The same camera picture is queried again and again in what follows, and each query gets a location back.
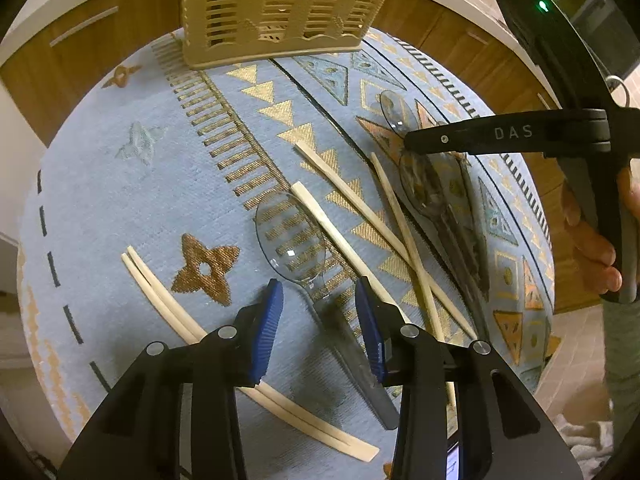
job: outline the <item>towel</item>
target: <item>towel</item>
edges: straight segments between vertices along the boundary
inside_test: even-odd
[[[613,453],[613,422],[594,421],[582,426],[571,424],[560,414],[553,423],[578,461],[584,480],[591,480]]]

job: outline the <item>wooden cabinet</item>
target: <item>wooden cabinet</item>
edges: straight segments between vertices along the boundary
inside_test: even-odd
[[[105,74],[180,27],[180,0],[89,0],[41,30],[0,67],[17,107],[46,146]]]
[[[481,27],[432,0],[385,0],[375,28],[419,48],[472,88],[497,114],[554,101],[518,56]]]

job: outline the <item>wooden chopstick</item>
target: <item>wooden chopstick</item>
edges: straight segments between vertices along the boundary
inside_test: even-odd
[[[142,292],[144,292],[147,299],[156,308],[160,316],[164,318],[169,326],[173,328],[182,339],[184,339],[185,343],[192,345],[200,341],[200,339],[194,336],[193,333],[191,333],[190,330],[180,322],[175,314],[167,308],[162,299],[158,296],[149,282],[142,275],[140,270],[138,270],[135,264],[131,261],[129,256],[126,253],[122,253],[120,257],[122,258],[124,264],[127,266],[127,269],[129,269],[129,272],[133,276],[133,279],[136,280],[136,283],[140,286]]]
[[[340,175],[338,175],[334,170],[332,170],[329,165],[320,158],[320,156],[304,141],[299,140],[296,143],[296,148],[302,152],[302,154],[306,157],[306,159],[311,162],[322,174],[324,174],[331,183],[340,190],[341,193],[353,204],[353,206],[360,211],[362,216],[371,224],[373,227],[380,233],[380,235],[391,245],[396,252],[400,255],[400,257],[409,265],[413,270],[415,269],[414,262],[412,261],[409,253],[406,250],[404,244],[400,241],[400,239],[394,234],[394,232],[376,215],[373,210],[362,200],[359,196],[357,196],[353,189],[351,189],[348,184],[341,179]],[[447,294],[442,290],[440,285],[431,277],[431,275],[427,272],[426,279],[428,280],[429,286],[431,290],[436,295],[436,297],[442,303],[442,306],[446,309],[449,315],[456,321],[456,323],[460,326],[462,330],[466,332],[466,334],[471,339],[478,339],[476,335],[476,331],[473,329],[471,324],[465,319],[462,313],[458,310],[456,305],[449,299]]]
[[[380,161],[376,157],[376,154],[371,153],[370,159],[373,162],[374,168],[376,168],[376,173],[378,174],[380,184],[382,184],[382,189],[385,192],[386,199],[388,200],[389,205],[391,206],[391,210],[394,212],[394,216],[396,217],[396,222],[398,223],[398,227],[400,228],[400,232],[402,233],[402,238],[404,238],[406,250],[411,257],[412,262],[414,263],[415,273],[418,276],[418,285],[420,287],[425,306],[427,307],[429,322],[431,323],[431,327],[433,328],[433,335],[438,341],[444,343],[444,331],[442,330],[442,323],[440,322],[440,317],[438,316],[436,303],[435,301],[433,301],[433,294],[431,293],[431,287],[429,286],[429,282],[426,276],[427,271],[424,269],[424,266],[422,264],[422,259],[420,257],[420,253],[418,252],[418,246],[415,243],[414,236],[412,235],[411,229],[409,229],[409,224],[404,217],[404,213],[402,212],[402,208],[400,207],[400,203],[398,202],[396,193],[391,187],[391,183],[389,182],[389,179],[386,176],[385,170],[382,168]],[[452,383],[447,383],[447,392],[449,394],[449,403],[452,406],[455,406],[456,393]]]
[[[175,298],[164,288],[164,285],[155,277],[132,247],[129,246],[127,253],[122,254],[122,261],[158,313],[186,343],[197,343],[207,335],[207,332],[175,301]],[[136,267],[135,262],[142,263],[145,269],[144,273]],[[173,300],[169,304],[162,300],[167,297],[171,297]],[[188,326],[192,327],[197,335],[192,333],[187,328]],[[377,447],[345,433],[309,413],[263,381],[255,388],[241,387],[239,390],[290,426],[358,460],[370,462],[380,451]]]
[[[187,314],[180,304],[175,301],[175,298],[169,293],[164,285],[156,278],[156,276],[151,272],[151,270],[146,266],[146,263],[142,261],[142,258],[138,256],[138,253],[134,250],[133,247],[127,247],[127,254],[136,264],[136,267],[140,270],[142,275],[151,285],[153,291],[160,297],[162,302],[166,305],[167,309],[174,314],[175,317],[191,332],[198,341],[200,341],[204,336],[207,335],[206,330],[204,330],[193,317]]]
[[[340,231],[338,231],[334,224],[332,224],[328,216],[320,207],[319,203],[316,201],[313,195],[308,192],[307,188],[301,182],[296,182],[291,186],[291,192],[298,200],[300,200],[300,202],[303,203],[303,205],[306,206],[307,209],[309,209],[309,212],[322,226],[327,235],[329,235],[329,238],[334,241],[334,244],[338,247],[338,249],[340,249],[340,252],[353,266],[356,272],[359,275],[366,276],[369,279],[371,288],[378,295],[380,300],[384,301],[385,303],[395,305],[400,311],[400,314],[402,314],[402,319],[404,319],[404,322],[411,323],[411,320],[409,320],[400,306],[391,297],[391,294],[389,294],[382,283],[380,283],[380,280],[377,279],[376,275],[371,272],[369,267],[367,267],[367,264],[362,260],[361,257],[358,256],[358,253],[353,250],[348,241],[345,240],[344,236],[342,236],[342,234],[340,233]]]

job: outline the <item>brown star pattern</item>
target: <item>brown star pattern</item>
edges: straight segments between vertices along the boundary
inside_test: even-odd
[[[134,66],[124,66],[118,65],[116,69],[113,71],[113,77],[107,80],[107,82],[102,85],[102,88],[108,88],[109,86],[115,84],[119,88],[124,88],[129,82],[129,76],[131,74],[136,73],[142,67],[140,65]]]
[[[171,290],[174,292],[196,292],[202,289],[214,301],[229,306],[231,290],[225,274],[234,266],[240,249],[235,246],[222,246],[207,249],[194,236],[182,235],[182,255],[186,265],[180,269],[174,279]],[[201,264],[208,264],[210,274],[200,272]]]

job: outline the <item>clear plastic spoon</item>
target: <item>clear plastic spoon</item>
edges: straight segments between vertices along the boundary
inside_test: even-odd
[[[260,248],[271,267],[297,283],[311,298],[312,313],[322,327],[345,373],[387,430],[399,424],[398,410],[372,375],[369,361],[324,283],[326,246],[313,215],[292,194],[271,192],[255,213]]]

